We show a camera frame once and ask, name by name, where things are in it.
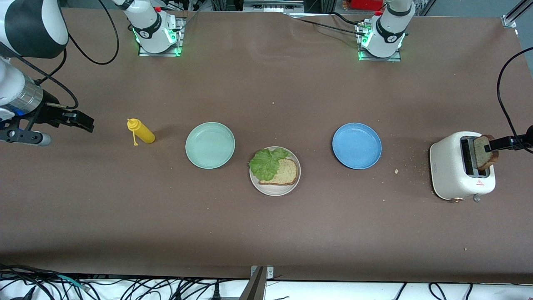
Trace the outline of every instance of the metal bracket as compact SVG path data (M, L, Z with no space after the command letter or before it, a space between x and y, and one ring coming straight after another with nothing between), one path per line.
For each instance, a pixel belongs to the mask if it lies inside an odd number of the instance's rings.
M263 300L267 276L272 275L274 275L273 266L253 266L252 277L240 295L239 300Z
M505 15L502 16L502 24L503 24L503 27L505 27L505 28L514 28L514 27L516 27L516 22L512 21L511 23L508 23Z
M255 269L257 269L258 267L260 266L252 266L252 268L250 269L250 277L252 277L254 275L254 272L255 272ZM272 279L274 278L274 266L266 266L266 278L267 279Z

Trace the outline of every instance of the bread slice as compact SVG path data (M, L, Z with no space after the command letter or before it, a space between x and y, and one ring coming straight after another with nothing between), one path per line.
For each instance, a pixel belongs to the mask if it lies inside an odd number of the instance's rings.
M279 169L272 180L260 180L259 184L263 185L293 185L298 178L298 167L293 160L279 160Z
M485 146L494 140L491 135L482 135L474 140L474 154L477 169L480 171L488 169L491 165L498 161L499 152L486 152Z

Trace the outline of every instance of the mint green plate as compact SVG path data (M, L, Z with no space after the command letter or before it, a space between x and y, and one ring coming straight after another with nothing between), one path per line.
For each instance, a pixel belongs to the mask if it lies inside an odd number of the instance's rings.
M185 142L189 160L202 169L215 169L230 160L235 137L224 124L208 122L194 128Z

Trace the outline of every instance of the yellow mustard bottle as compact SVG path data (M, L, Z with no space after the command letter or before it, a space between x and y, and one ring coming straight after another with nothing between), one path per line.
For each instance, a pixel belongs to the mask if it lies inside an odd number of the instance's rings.
M128 129L133 132L133 144L138 146L135 136L138 136L146 144L151 144L156 140L156 136L138 119L128 119Z

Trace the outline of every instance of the lettuce leaf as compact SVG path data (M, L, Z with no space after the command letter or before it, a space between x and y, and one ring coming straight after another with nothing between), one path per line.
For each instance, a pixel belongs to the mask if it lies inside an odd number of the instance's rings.
M290 153L284 149L276 148L259 150L250 161L250 169L259 180L272 180L279 169L279 160L287 158Z

